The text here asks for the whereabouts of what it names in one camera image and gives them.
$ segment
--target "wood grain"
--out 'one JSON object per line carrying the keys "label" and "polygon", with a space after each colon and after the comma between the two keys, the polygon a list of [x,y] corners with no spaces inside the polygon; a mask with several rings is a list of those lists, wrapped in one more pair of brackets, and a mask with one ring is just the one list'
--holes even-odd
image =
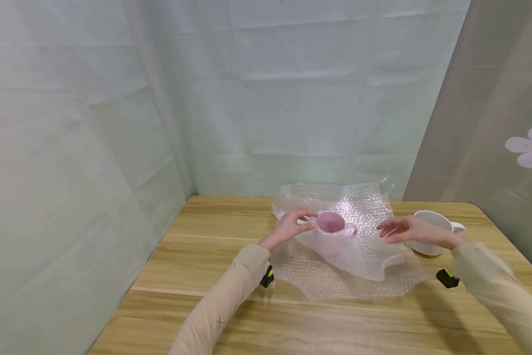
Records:
{"label": "wood grain", "polygon": [[[90,354],[164,355],[199,299],[237,252],[276,219],[270,198],[190,198]],[[393,202],[397,216],[434,210],[467,227],[532,292],[532,265],[476,206]],[[419,257],[436,272],[449,252]],[[259,287],[240,307],[214,354],[520,354],[497,320],[463,286],[419,284],[402,298],[309,302],[292,284]]]}

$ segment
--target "bubble wrap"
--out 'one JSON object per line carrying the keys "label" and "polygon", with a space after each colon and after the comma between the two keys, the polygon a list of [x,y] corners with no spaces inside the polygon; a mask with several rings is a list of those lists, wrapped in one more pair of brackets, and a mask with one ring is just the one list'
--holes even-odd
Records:
{"label": "bubble wrap", "polygon": [[294,207],[333,211],[359,228],[337,255],[323,258],[311,249],[312,231],[278,247],[270,258],[278,280],[295,284],[308,299],[367,299],[402,296],[431,277],[404,244],[386,244],[376,226],[393,216],[381,183],[352,185],[293,183],[272,203],[278,220]]}

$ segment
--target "finger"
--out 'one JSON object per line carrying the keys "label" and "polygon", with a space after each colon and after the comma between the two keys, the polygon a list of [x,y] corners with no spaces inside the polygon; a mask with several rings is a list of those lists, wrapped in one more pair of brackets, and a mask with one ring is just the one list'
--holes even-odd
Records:
{"label": "finger", "polygon": [[413,233],[411,231],[406,231],[394,235],[390,235],[385,238],[385,242],[387,244],[396,244],[396,243],[402,243],[407,242],[408,240],[413,239]]}
{"label": "finger", "polygon": [[304,217],[304,216],[307,216],[307,217],[317,217],[317,216],[318,216],[318,214],[315,213],[314,211],[305,210],[305,209],[296,210],[296,211],[295,211],[295,214],[296,214],[298,217]]}
{"label": "finger", "polygon": [[402,219],[401,218],[389,218],[387,220],[384,220],[382,221],[377,227],[376,229],[383,229],[383,228],[386,228],[390,225],[399,225],[399,224],[402,224]]}
{"label": "finger", "polygon": [[299,231],[300,233],[303,233],[303,232],[311,231],[312,229],[315,229],[316,227],[317,225],[315,225],[315,223],[301,224],[299,226]]}
{"label": "finger", "polygon": [[404,228],[404,227],[398,227],[396,229],[393,229],[392,231],[390,231],[390,233],[388,233],[389,236],[391,235],[397,235],[397,234],[400,234],[400,233],[404,233],[408,231],[408,229]]}
{"label": "finger", "polygon": [[397,229],[396,228],[396,225],[390,225],[388,227],[385,227],[381,230],[379,236],[382,238],[382,237],[385,237],[388,235],[388,233],[394,231],[394,229]]}

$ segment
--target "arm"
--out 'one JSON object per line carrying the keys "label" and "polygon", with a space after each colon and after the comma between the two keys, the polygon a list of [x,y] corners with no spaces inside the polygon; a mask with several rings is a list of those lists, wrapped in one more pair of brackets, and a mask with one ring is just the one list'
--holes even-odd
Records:
{"label": "arm", "polygon": [[227,322],[265,275],[268,258],[270,251],[263,247],[244,247],[227,272],[191,311],[169,354],[211,354]]}
{"label": "arm", "polygon": [[501,322],[521,351],[532,355],[532,295],[483,244],[461,244],[452,254],[453,275]]}
{"label": "arm", "polygon": [[415,216],[389,219],[377,228],[387,243],[416,240],[452,250],[454,276],[501,322],[524,354],[532,355],[532,295],[483,244],[469,243]]}
{"label": "arm", "polygon": [[269,266],[270,252],[314,224],[297,220],[317,216],[308,210],[289,210],[280,223],[258,245],[244,247],[220,280],[187,317],[173,342],[169,355],[211,354],[213,347],[238,307],[262,280]]}

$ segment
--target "fabric backdrop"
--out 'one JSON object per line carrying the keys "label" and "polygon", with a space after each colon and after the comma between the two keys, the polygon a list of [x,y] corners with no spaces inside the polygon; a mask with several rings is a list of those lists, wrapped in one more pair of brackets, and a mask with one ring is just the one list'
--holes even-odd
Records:
{"label": "fabric backdrop", "polygon": [[82,354],[199,194],[407,184],[469,0],[0,0],[0,354]]}
{"label": "fabric backdrop", "polygon": [[469,0],[123,4],[199,194],[390,176],[401,199]]}

